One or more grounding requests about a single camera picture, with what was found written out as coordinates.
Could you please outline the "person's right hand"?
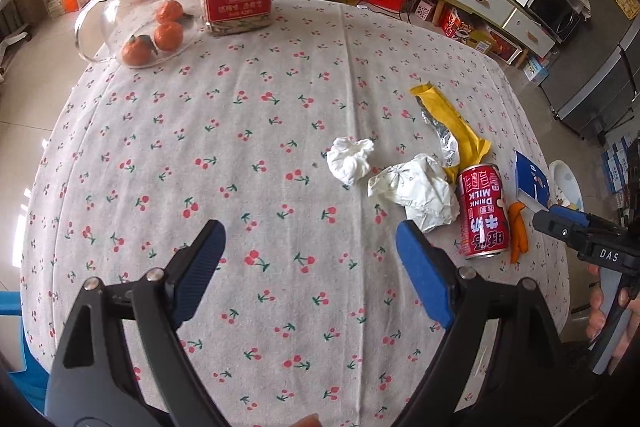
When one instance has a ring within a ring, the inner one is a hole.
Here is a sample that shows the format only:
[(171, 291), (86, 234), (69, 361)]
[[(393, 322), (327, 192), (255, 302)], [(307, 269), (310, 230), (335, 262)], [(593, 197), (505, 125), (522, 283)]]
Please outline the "person's right hand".
[[(603, 298), (604, 296), (600, 285), (597, 285), (593, 288), (590, 295), (590, 313), (586, 329), (587, 336), (590, 339), (596, 338), (605, 324), (605, 314), (600, 310)], [(620, 342), (614, 351), (614, 355), (612, 355), (610, 363), (611, 371), (615, 369), (620, 359), (623, 358), (623, 355), (625, 354), (632, 338), (636, 335), (636, 330), (639, 326), (639, 298), (630, 301), (628, 291), (624, 289), (620, 292), (620, 299), (618, 299), (618, 302), (621, 306), (625, 306), (626, 309), (631, 312), (631, 317), (626, 331), (623, 333), (622, 337), (620, 337)]]

